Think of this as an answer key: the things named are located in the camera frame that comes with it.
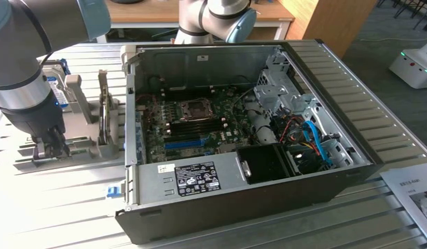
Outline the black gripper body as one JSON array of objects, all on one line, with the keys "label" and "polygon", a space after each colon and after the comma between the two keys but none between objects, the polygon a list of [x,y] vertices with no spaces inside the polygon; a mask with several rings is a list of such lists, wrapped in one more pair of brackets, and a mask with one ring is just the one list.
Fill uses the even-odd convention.
[{"label": "black gripper body", "polygon": [[45,137],[47,131],[57,128],[65,133],[62,109],[57,98],[46,98],[38,105],[26,109],[0,108],[13,126],[33,137]]}]

